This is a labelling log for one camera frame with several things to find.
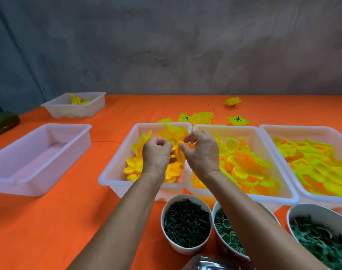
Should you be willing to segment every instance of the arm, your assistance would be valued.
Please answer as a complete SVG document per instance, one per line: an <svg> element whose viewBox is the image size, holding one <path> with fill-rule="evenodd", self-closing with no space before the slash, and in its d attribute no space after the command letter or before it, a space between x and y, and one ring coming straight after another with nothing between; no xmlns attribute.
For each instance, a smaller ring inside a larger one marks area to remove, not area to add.
<svg viewBox="0 0 342 270"><path fill-rule="evenodd" d="M156 194L165 180L172 143L152 137L144 145L144 167L109 218L67 268L127 270L140 243Z"/></svg>
<svg viewBox="0 0 342 270"><path fill-rule="evenodd" d="M327 270L248 195L219 169L216 140L207 131L194 131L185 142L196 142L196 149L181 144L187 163L216 197L258 270Z"/></svg>

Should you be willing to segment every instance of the orange tablecloth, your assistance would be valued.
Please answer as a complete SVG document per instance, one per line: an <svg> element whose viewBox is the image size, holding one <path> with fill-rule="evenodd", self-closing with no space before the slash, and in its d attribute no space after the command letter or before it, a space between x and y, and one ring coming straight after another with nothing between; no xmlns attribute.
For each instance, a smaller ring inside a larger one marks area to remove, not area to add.
<svg viewBox="0 0 342 270"><path fill-rule="evenodd" d="M224 124L227 116L241 115L252 126L320 125L342 133L342 96L242 96L236 108L227 108L229 97L107 95L93 118L53 118L41 107L22 115L19 126L0 136L0 149L50 122L91 124L92 146L44 196L0 194L0 270L66 269L119 201L97 178L137 122L210 111L213 122ZM162 234L164 204L154 203L132 269L180 269L190 259ZM283 225L286 211L276 213ZM214 236L204 254L217 253Z"/></svg>

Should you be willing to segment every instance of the left hand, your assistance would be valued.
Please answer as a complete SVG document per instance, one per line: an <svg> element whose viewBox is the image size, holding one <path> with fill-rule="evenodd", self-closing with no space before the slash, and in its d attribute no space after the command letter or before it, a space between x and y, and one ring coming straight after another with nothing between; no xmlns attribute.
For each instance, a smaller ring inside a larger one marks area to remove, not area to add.
<svg viewBox="0 0 342 270"><path fill-rule="evenodd" d="M166 138L151 137L142 150L144 167L142 174L147 174L148 178L164 181L167 165L176 162L171 158L172 143L166 142Z"/></svg>

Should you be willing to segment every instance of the white plastic tray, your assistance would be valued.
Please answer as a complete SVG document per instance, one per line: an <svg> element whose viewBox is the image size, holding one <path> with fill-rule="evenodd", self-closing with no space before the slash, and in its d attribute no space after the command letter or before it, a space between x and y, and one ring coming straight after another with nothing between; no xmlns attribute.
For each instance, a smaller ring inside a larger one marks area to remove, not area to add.
<svg viewBox="0 0 342 270"><path fill-rule="evenodd" d="M71 94L80 97L82 101L90 100L91 102L88 104L72 105ZM105 92L65 93L42 104L41 106L45 107L47 111L55 118L93 117L105 107L105 94Z"/></svg>
<svg viewBox="0 0 342 270"><path fill-rule="evenodd" d="M267 140L268 146L274 151L283 168L296 186L300 194L300 202L311 202L325 207L342 206L342 197L315 195L306 191L272 141L274 137L289 139L291 141L303 141L308 138L315 142L328 143L336 149L335 156L342 160L342 134L333 128L324 126L260 125L259 127L261 134Z"/></svg>
<svg viewBox="0 0 342 270"><path fill-rule="evenodd" d="M91 146L87 124L45 124L0 150L0 192L44 195Z"/></svg>
<svg viewBox="0 0 342 270"><path fill-rule="evenodd" d="M157 136L160 129L164 129L164 123L137 123L128 133L121 146L99 176L99 183L103 186L109 186L120 198L128 191L133 184L127 181L127 174L123 172L127 167L126 159L135 156L135 150L131 150L131 146L138 142L141 134L147 135L148 131L152 130L152 136ZM166 123L174 127L188 129L191 132L192 125L189 122ZM182 194L185 188L185 171L182 169L179 183L163 183L155 200L169 201L173 197Z"/></svg>
<svg viewBox="0 0 342 270"><path fill-rule="evenodd" d="M280 190L277 192L278 197L271 197L265 195L247 194L251 199L262 203L270 210L275 212L282 205L295 205L299 202L299 195L292 185L287 173L282 168L281 164L277 160L273 151L267 146L266 141L259 133L257 127L252 126L218 126L218 125L195 125L193 130L207 130L213 136L219 136L222 141L226 142L227 138L231 137L238 140L239 136L244 137L249 145L250 149L256 154L257 157L272 164L272 168L269 170L270 174L276 178L281 185ZM186 173L188 175L187 190L193 195L203 197L213 197L212 193L208 189L199 189L191 185L192 171L189 170Z"/></svg>

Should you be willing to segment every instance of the right hand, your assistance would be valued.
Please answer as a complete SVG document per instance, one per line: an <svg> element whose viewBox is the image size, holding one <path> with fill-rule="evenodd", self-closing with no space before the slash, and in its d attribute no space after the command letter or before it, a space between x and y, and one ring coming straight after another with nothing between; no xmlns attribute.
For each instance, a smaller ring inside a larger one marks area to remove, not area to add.
<svg viewBox="0 0 342 270"><path fill-rule="evenodd" d="M191 149L185 143L179 143L187 163L198 178L205 178L213 171L220 171L218 166L219 149L215 138L208 131L193 131L185 137L185 143L196 143Z"/></svg>

